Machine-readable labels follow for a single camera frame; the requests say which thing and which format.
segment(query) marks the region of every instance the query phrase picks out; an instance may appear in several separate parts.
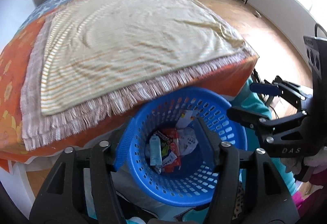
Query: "blue handle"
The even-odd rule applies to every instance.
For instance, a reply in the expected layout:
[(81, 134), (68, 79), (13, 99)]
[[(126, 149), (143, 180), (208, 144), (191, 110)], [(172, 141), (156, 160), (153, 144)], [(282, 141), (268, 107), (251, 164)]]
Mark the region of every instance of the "blue handle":
[(279, 90), (278, 86), (271, 85), (271, 84), (252, 83), (250, 85), (250, 90), (254, 93), (264, 94), (269, 96), (282, 95), (282, 92)]

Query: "blue plastic basket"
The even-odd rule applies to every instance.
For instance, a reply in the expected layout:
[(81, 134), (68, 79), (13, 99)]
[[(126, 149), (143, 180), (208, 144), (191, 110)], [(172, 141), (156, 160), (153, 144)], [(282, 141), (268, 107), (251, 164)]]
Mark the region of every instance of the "blue plastic basket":
[(223, 141), (247, 149), (245, 129), (228, 120), (230, 103), (220, 95), (199, 87), (187, 87), (145, 104), (135, 115), (135, 136), (127, 157), (130, 172), (138, 186), (152, 198), (172, 206), (192, 207), (212, 200), (218, 174), (203, 161), (199, 145), (182, 157), (181, 169), (158, 175), (145, 159), (145, 144), (154, 131), (174, 127), (183, 110), (197, 110), (210, 130)]

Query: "striped towel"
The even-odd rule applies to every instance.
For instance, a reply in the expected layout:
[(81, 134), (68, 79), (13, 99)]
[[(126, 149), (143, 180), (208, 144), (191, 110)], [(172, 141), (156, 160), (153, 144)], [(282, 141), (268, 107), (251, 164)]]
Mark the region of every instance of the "striped towel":
[(197, 0), (76, 1), (52, 20), (41, 112), (59, 113), (243, 46), (243, 38)]

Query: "wooden floor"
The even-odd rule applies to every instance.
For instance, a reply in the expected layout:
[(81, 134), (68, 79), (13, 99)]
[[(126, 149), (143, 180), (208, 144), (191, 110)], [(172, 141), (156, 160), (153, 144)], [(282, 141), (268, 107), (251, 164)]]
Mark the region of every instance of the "wooden floor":
[[(257, 18), (255, 10), (240, 0), (199, 0), (235, 27), (259, 54), (256, 70), (261, 79), (271, 82), (276, 75), (282, 79), (312, 87), (312, 75), (300, 54), (289, 40), (266, 18)], [(281, 100), (275, 106), (279, 117), (294, 113)], [(36, 195), (49, 170), (28, 172)]]

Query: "orange bedsheet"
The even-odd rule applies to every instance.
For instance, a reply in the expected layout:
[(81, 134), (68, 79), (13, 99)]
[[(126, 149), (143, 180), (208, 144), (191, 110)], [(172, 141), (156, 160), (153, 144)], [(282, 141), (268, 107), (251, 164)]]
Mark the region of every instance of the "orange bedsheet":
[[(6, 170), (9, 170), (6, 160), (26, 162), (34, 156), (53, 155), (68, 146), (83, 147), (91, 139), (122, 125), (128, 116), (133, 116), (140, 108), (138, 105), (123, 115), (107, 117), (95, 128), (27, 152), (21, 138), (20, 90), (24, 83), (31, 50), (44, 22), (45, 15), (30, 23), (15, 35), (0, 56), (0, 166)], [(235, 97), (251, 74), (257, 60), (257, 55), (248, 57), (218, 69), (191, 84)]]

